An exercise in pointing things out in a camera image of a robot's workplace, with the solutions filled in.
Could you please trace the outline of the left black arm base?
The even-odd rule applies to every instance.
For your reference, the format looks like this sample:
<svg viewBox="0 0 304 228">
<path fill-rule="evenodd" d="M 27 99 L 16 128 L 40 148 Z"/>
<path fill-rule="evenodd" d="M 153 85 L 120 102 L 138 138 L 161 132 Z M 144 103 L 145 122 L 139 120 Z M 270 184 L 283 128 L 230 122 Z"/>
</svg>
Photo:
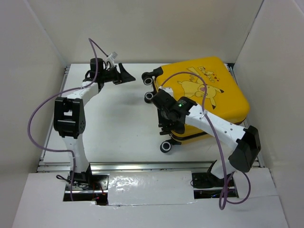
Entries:
<svg viewBox="0 0 304 228">
<path fill-rule="evenodd" d="M 72 194 L 73 201 L 92 201 L 99 206 L 108 205 L 108 175 L 94 175 L 91 184 L 74 181 L 72 188 L 69 176 L 65 178 L 58 174 L 56 178 L 66 183 L 63 196 L 64 202 L 71 202 L 70 194 Z"/>
</svg>

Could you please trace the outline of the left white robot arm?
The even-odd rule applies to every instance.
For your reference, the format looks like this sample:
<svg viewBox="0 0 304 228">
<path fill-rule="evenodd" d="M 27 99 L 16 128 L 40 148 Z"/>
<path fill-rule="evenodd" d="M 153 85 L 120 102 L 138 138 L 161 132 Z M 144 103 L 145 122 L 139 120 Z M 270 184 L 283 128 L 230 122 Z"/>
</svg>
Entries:
<svg viewBox="0 0 304 228">
<path fill-rule="evenodd" d="M 90 60 L 90 70 L 79 88 L 65 97 L 55 99 L 54 121 L 55 131 L 63 139 L 70 152 L 70 184 L 78 184 L 87 190 L 93 186 L 94 178 L 83 144 L 83 133 L 86 128 L 85 105 L 98 95 L 105 83 L 115 85 L 135 81 L 122 63 L 117 65 L 101 58 Z"/>
</svg>

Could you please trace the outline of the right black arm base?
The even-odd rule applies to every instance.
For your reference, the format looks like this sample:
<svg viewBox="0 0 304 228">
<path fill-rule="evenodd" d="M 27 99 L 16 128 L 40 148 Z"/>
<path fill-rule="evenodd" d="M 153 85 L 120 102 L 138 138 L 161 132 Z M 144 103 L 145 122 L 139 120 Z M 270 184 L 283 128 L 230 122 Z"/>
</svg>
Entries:
<svg viewBox="0 0 304 228">
<path fill-rule="evenodd" d="M 224 179 L 211 174 L 211 164 L 206 172 L 193 172 L 190 185 L 194 188 L 194 199 L 218 199 L 224 187 Z"/>
</svg>

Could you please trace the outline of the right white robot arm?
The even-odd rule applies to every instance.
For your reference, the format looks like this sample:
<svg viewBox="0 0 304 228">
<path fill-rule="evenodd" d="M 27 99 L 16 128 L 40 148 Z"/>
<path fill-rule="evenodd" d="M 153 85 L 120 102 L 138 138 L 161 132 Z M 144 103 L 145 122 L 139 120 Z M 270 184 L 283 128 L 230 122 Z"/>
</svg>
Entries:
<svg viewBox="0 0 304 228">
<path fill-rule="evenodd" d="M 235 171 L 248 173 L 259 152 L 261 142 L 258 129 L 252 125 L 245 128 L 205 110 L 200 104 L 185 96 L 176 100 L 165 90 L 159 90 L 151 102 L 161 115 L 173 123 L 186 124 L 213 136 L 218 143 L 224 143 L 231 150 L 225 158 L 219 148 L 221 161 L 215 162 L 207 175 L 208 183 L 218 186 L 228 174 Z"/>
</svg>

